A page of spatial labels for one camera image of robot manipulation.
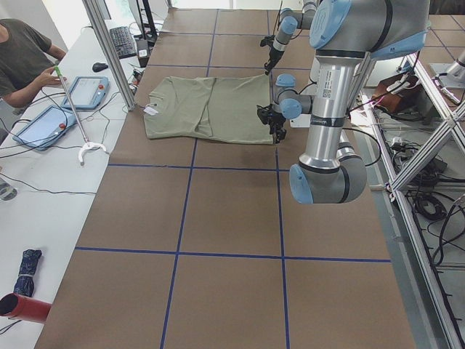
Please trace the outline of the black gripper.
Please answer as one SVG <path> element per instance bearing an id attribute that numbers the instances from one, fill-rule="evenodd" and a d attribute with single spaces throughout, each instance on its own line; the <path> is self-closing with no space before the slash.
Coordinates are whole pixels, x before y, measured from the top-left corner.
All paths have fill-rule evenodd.
<path id="1" fill-rule="evenodd" d="M 272 134 L 273 143 L 279 144 L 282 140 L 286 138 L 286 129 L 284 124 L 286 118 L 281 114 L 275 111 L 272 105 L 268 106 L 256 106 L 257 116 L 264 125 L 268 125 L 270 128 L 270 134 Z"/>
<path id="2" fill-rule="evenodd" d="M 269 76 L 275 65 L 283 56 L 281 43 L 275 39 L 274 35 L 265 36 L 260 41 L 260 47 L 268 46 L 270 48 L 268 61 L 264 64 L 264 73 Z"/>

